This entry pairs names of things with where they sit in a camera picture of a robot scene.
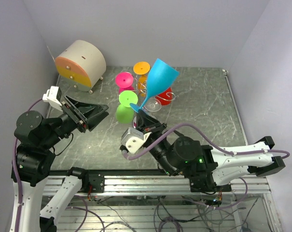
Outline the red plastic wine glass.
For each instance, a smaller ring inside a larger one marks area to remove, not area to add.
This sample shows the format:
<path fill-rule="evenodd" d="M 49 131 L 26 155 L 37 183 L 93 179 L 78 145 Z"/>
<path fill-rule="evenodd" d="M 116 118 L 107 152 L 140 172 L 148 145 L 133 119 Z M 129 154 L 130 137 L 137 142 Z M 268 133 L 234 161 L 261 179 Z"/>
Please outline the red plastic wine glass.
<path fill-rule="evenodd" d="M 169 87 L 167 90 L 160 93 L 155 98 L 161 103 L 161 105 L 163 106 L 169 105 L 171 103 L 171 100 L 173 99 L 171 92 L 172 92 L 172 89 L 171 87 Z"/>

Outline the blue plastic wine glass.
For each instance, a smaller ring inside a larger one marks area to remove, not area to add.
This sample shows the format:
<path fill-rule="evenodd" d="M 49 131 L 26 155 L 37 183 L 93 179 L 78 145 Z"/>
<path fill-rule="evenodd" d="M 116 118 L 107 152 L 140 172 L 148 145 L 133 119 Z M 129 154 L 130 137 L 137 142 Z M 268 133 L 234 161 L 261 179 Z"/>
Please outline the blue plastic wine glass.
<path fill-rule="evenodd" d="M 151 97 L 155 97 L 171 87 L 179 75 L 177 70 L 158 58 L 148 73 L 146 97 L 143 103 L 140 106 L 130 103 L 130 107 L 138 113 Z"/>

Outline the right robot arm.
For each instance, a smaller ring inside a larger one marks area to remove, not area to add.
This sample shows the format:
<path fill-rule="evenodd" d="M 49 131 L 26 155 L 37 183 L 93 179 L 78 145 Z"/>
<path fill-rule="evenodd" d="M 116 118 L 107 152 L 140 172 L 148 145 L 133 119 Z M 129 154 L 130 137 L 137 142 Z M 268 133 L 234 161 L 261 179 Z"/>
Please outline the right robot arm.
<path fill-rule="evenodd" d="M 215 147 L 178 133 L 170 144 L 167 138 L 159 141 L 166 127 L 144 111 L 137 114 L 137 130 L 150 134 L 143 147 L 150 149 L 167 175 L 189 179 L 194 192 L 231 191 L 228 184 L 234 179 L 248 174 L 268 176 L 285 168 L 283 157 L 270 151 L 274 146 L 270 136 L 250 146 Z"/>

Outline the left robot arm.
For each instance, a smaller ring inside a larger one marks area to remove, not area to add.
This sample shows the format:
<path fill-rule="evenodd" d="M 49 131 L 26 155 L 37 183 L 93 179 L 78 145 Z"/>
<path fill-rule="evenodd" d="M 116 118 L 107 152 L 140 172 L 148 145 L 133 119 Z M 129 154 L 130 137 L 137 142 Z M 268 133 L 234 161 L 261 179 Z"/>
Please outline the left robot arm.
<path fill-rule="evenodd" d="M 44 118 L 28 110 L 16 122 L 12 159 L 14 207 L 12 232 L 55 232 L 58 220 L 75 194 L 90 188 L 89 171 L 72 167 L 51 201 L 41 207 L 42 196 L 52 163 L 55 145 L 72 136 L 74 130 L 92 131 L 106 116 L 108 106 L 79 102 L 69 96 L 58 103 L 62 115 Z"/>

